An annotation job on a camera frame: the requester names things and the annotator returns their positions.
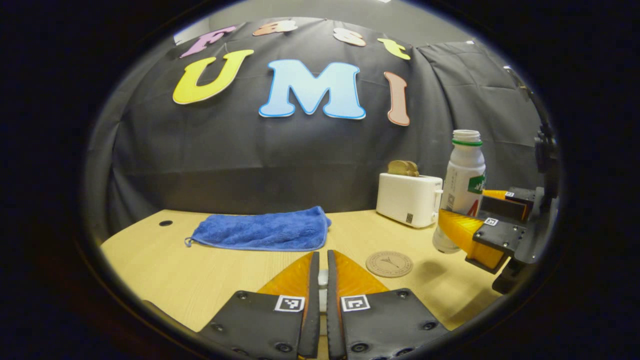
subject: table surface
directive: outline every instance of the table surface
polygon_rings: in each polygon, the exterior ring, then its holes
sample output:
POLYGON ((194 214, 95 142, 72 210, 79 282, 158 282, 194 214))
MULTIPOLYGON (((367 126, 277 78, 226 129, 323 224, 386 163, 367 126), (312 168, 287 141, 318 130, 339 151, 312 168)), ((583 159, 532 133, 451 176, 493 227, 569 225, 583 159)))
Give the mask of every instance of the table surface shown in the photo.
MULTIPOLYGON (((257 291, 307 253, 228 250, 195 242, 186 247, 184 239, 209 215, 162 210, 101 245, 115 272, 140 299, 153 302, 196 332, 235 291, 257 291), (160 226, 164 220, 173 223, 160 226)), ((433 247, 435 225, 415 229, 375 210, 326 216, 332 225, 324 247, 317 250, 320 269, 327 268, 326 252, 330 249, 347 255, 364 268, 366 259, 375 252, 392 250, 406 254, 413 261, 409 274, 376 278, 390 290, 411 289, 449 330, 462 325, 500 296, 491 289, 497 275, 467 263, 463 251, 447 255, 433 247)), ((321 339, 321 351, 326 348, 325 342, 326 339, 321 339)))

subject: white toaster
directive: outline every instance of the white toaster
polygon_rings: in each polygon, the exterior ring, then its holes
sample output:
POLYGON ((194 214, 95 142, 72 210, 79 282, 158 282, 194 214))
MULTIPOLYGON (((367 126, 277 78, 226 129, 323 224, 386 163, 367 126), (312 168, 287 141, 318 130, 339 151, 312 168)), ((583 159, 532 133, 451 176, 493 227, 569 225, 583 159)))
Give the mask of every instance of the white toaster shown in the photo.
POLYGON ((376 211, 409 226, 427 227, 438 221, 441 196, 439 177, 382 173, 376 211))

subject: bottle label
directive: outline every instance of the bottle label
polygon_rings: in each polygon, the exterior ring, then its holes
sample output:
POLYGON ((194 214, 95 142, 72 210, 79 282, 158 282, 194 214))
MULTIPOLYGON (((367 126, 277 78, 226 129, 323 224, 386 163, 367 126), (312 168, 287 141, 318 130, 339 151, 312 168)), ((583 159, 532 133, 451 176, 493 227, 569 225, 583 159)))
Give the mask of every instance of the bottle label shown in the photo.
POLYGON ((469 179, 469 186, 467 187, 467 190, 472 193, 482 194, 482 191, 484 190, 485 178, 486 172, 480 176, 471 177, 469 179))

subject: white bottle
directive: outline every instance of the white bottle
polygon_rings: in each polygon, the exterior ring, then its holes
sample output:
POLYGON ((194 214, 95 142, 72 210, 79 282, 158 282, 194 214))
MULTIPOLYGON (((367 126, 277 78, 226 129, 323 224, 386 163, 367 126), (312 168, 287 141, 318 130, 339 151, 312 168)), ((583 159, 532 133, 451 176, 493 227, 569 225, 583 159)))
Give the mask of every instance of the white bottle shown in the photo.
MULTIPOLYGON (((452 143, 454 148, 447 166, 440 209, 476 216, 486 175, 480 133, 475 130, 454 130, 452 143)), ((433 233, 433 246, 445 254, 460 251, 440 227, 433 233)))

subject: letter m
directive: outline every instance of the letter m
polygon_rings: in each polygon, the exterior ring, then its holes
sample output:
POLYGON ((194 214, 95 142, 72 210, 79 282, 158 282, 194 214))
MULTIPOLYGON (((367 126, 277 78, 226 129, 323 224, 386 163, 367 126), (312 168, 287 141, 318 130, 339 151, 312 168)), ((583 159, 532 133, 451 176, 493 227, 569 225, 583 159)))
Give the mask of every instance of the letter m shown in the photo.
POLYGON ((260 107, 261 116, 292 115, 296 107, 289 102, 291 89, 307 115, 316 111, 325 93, 329 91, 329 102, 323 108, 325 114, 345 119, 365 117, 365 110, 358 104, 356 74, 360 69, 357 66, 331 63, 317 78, 299 60, 275 60, 268 66, 273 69, 273 82, 269 100, 260 107))

